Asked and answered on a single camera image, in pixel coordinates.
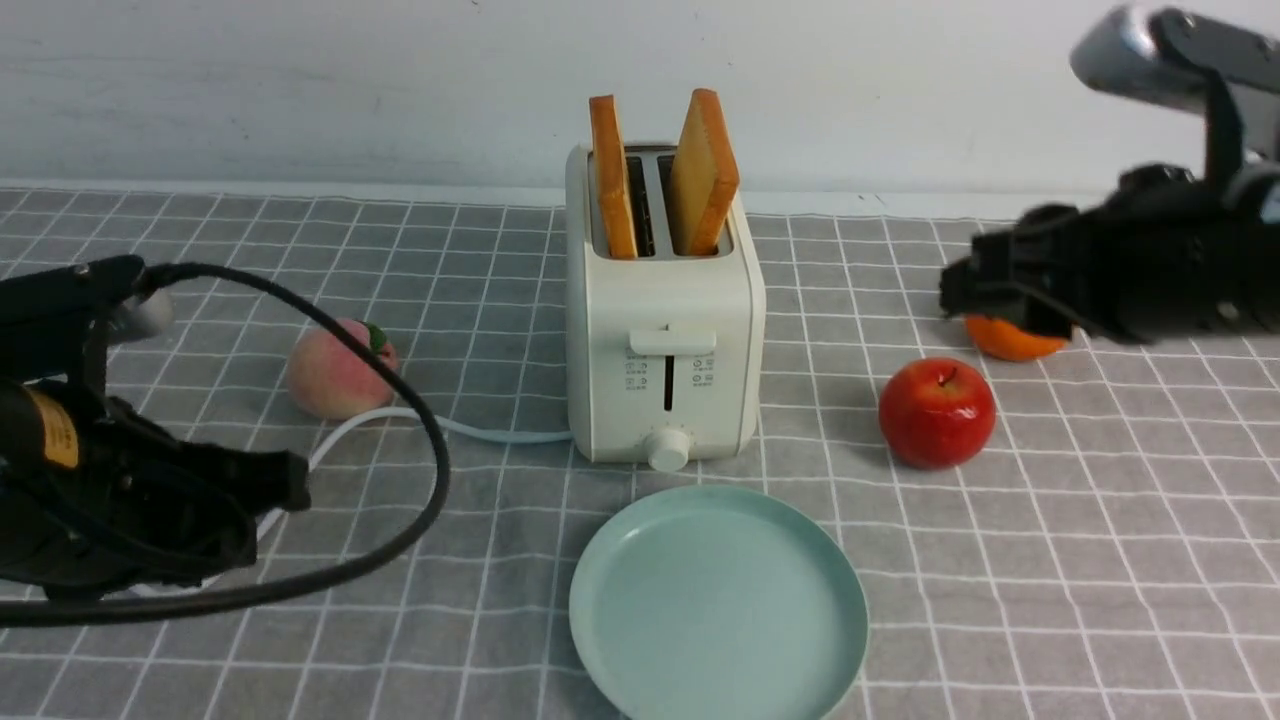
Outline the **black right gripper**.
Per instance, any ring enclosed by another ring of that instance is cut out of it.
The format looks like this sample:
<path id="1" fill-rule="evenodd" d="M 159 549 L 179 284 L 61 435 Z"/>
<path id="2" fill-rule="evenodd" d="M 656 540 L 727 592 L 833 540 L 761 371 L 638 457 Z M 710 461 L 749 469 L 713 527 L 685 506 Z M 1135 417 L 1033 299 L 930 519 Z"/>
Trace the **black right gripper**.
<path id="1" fill-rule="evenodd" d="M 1221 190 L 1174 167 L 1123 177 L 1094 208 L 1038 206 L 978 234 L 940 275 L 946 316 L 1119 345 L 1277 333 L 1277 168 Z"/>

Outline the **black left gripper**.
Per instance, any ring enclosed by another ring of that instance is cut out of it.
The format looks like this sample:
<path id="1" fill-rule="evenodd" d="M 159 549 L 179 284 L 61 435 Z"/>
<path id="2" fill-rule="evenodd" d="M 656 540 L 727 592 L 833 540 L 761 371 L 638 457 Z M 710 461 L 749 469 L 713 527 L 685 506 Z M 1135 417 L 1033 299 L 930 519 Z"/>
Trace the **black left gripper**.
<path id="1" fill-rule="evenodd" d="M 1 570 L 50 600 L 247 568 L 259 519 L 311 505 L 308 461 L 177 438 L 61 380 L 3 383 Z"/>

